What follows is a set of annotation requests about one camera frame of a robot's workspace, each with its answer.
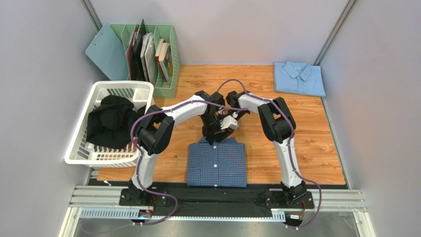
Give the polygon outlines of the blue checked long sleeve shirt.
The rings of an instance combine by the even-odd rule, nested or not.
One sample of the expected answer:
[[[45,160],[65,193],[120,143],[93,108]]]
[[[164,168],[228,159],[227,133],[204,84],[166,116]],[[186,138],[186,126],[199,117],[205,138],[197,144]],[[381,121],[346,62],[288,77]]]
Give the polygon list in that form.
[[[189,145],[186,183],[192,187],[246,188],[246,148],[235,138]]]

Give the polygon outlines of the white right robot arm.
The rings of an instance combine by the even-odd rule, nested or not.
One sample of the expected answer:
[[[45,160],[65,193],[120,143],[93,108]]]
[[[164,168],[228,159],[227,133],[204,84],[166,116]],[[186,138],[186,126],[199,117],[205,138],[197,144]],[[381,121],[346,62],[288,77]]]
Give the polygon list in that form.
[[[247,109],[259,115],[263,133],[275,147],[281,166],[281,189],[288,201],[296,201],[307,192],[295,153],[294,118],[281,97],[267,99],[248,91],[229,92],[226,102],[233,108]]]

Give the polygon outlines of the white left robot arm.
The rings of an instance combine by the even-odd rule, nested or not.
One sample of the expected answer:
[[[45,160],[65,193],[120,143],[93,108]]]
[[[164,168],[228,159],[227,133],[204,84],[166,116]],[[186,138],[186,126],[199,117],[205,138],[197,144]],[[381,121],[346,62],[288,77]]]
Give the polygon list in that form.
[[[140,157],[128,187],[129,196],[145,203],[151,195],[157,194],[149,190],[157,159],[168,147],[177,125],[199,116],[203,123],[202,136],[212,145],[223,141],[237,129],[238,111],[238,108],[227,107],[221,94],[209,95],[204,91],[169,107],[151,106],[130,131],[132,138],[137,139],[135,145]]]

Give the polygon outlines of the folded light blue shirt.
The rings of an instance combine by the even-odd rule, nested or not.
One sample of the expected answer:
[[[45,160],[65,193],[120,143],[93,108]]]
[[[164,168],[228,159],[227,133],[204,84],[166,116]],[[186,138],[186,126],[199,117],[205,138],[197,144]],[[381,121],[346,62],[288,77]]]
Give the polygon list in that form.
[[[274,63],[274,90],[276,92],[325,97],[320,66],[308,63]]]

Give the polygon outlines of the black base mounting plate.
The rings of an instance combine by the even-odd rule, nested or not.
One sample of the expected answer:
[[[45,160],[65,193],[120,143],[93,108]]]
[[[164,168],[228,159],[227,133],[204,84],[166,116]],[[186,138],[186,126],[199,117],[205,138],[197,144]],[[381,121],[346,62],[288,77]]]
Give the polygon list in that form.
[[[271,217],[272,209],[314,209],[312,193],[300,188],[290,197],[281,185],[248,184],[245,188],[189,187],[185,183],[155,182],[149,190],[135,191],[128,182],[112,182],[117,188],[117,206],[149,207],[155,215],[173,217],[241,218]]]

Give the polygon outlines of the white paper folder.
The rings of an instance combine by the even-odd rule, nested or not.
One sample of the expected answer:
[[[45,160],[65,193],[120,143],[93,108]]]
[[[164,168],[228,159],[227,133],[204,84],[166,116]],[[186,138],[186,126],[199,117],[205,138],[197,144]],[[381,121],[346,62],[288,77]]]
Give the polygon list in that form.
[[[158,76],[155,53],[154,34],[147,33],[142,38],[140,58],[145,79],[152,85],[156,84]]]

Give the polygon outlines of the red spine book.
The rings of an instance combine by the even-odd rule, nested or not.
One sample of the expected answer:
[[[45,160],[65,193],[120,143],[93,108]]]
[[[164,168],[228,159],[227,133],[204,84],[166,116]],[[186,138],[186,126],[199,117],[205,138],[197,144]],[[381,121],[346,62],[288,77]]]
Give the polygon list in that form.
[[[165,39],[159,39],[155,58],[164,80],[164,86],[170,87],[173,76],[172,51],[170,43]]]

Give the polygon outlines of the black shirt in basket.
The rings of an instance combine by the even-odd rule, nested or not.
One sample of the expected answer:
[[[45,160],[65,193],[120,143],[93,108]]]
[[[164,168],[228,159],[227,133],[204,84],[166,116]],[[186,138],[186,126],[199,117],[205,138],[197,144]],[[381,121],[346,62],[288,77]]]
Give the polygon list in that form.
[[[99,107],[88,114],[86,141],[110,149],[123,149],[131,142],[134,122],[145,114],[146,107],[120,96],[108,95]]]

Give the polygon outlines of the green plastic file rack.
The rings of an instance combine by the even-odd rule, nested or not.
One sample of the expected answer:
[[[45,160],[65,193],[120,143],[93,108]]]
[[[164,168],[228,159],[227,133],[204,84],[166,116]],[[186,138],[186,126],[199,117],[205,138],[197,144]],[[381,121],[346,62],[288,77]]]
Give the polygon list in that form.
[[[143,28],[146,33],[154,34],[158,74],[151,81],[154,86],[153,96],[155,98],[173,99],[176,95],[180,71],[180,60],[174,26],[147,24]]]

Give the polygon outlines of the dark brown folder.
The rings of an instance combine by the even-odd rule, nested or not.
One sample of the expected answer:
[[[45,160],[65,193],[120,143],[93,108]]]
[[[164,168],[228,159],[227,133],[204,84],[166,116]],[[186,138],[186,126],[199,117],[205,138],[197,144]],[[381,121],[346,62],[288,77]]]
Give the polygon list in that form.
[[[143,36],[146,34],[145,21],[136,24],[132,31],[126,50],[129,79],[136,81],[147,81],[141,61],[141,50]]]

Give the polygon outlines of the light blue clipboard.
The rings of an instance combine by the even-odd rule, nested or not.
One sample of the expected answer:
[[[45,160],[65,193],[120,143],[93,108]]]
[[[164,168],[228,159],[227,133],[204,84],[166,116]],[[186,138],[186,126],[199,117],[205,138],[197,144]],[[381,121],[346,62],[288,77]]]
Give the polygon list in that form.
[[[85,54],[109,80],[127,80],[129,71],[126,52],[109,24],[102,26]]]

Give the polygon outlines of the white plastic laundry basket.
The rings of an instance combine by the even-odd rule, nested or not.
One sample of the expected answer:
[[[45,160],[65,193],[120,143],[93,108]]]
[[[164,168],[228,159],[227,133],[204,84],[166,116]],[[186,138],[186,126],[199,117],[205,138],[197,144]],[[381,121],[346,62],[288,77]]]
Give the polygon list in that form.
[[[124,168],[136,166],[140,152],[132,143],[123,149],[110,149],[87,142],[87,117],[90,112],[100,106],[101,100],[108,95],[124,97],[130,100],[138,110],[142,106],[149,108],[155,104],[153,93],[153,85],[145,81],[96,82],[85,102],[64,161],[67,164],[80,164],[88,167]]]

